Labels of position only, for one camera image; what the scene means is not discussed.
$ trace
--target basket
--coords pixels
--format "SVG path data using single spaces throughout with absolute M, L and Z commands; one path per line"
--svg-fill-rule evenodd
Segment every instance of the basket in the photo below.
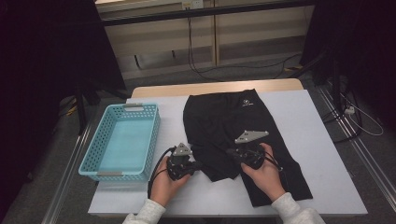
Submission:
M 95 181 L 148 181 L 159 127 L 156 104 L 108 106 L 78 173 Z

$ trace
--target black pants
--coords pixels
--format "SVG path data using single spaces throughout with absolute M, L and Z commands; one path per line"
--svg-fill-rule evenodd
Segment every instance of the black pants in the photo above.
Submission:
M 253 206 L 271 204 L 271 200 L 225 152 L 228 148 L 238 147 L 234 139 L 245 130 L 268 131 L 268 136 L 249 144 L 252 147 L 261 142 L 270 145 L 276 161 L 283 167 L 279 176 L 284 189 L 294 200 L 312 199 L 300 165 L 289 154 L 273 117 L 256 91 L 190 96 L 183 121 L 193 156 L 204 164 L 202 171 L 213 182 L 234 179 L 240 174 Z

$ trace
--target white tabletop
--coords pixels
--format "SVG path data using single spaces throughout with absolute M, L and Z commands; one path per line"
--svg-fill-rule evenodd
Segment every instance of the white tabletop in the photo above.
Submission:
M 301 206 L 323 216 L 367 214 L 359 193 L 307 91 L 259 93 L 271 112 L 291 156 L 299 162 L 314 196 Z M 169 147 L 188 146 L 182 114 L 188 96 L 134 98 L 129 103 L 157 103 L 161 125 L 152 169 Z M 138 213 L 147 198 L 147 185 L 101 182 L 93 196 L 90 214 L 126 216 Z M 271 206 L 253 208 L 240 176 L 212 183 L 195 172 L 187 185 L 167 205 L 165 217 L 267 217 L 276 215 Z

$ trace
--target gray sleeve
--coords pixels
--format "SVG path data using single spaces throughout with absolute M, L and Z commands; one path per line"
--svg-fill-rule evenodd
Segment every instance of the gray sleeve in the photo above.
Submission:
M 122 224 L 156 224 L 165 211 L 166 209 L 160 204 L 146 199 L 137 216 L 129 214 Z
M 325 223 L 318 212 L 313 208 L 301 208 L 291 197 L 290 193 L 285 193 L 272 206 L 279 213 L 285 224 L 306 223 L 321 224 Z

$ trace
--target logo on clothing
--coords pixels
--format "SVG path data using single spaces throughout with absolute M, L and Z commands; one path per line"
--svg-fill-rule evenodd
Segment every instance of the logo on clothing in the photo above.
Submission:
M 244 103 L 242 104 L 242 106 L 247 106 L 247 105 L 254 105 L 254 104 L 251 103 L 249 100 L 244 100 Z

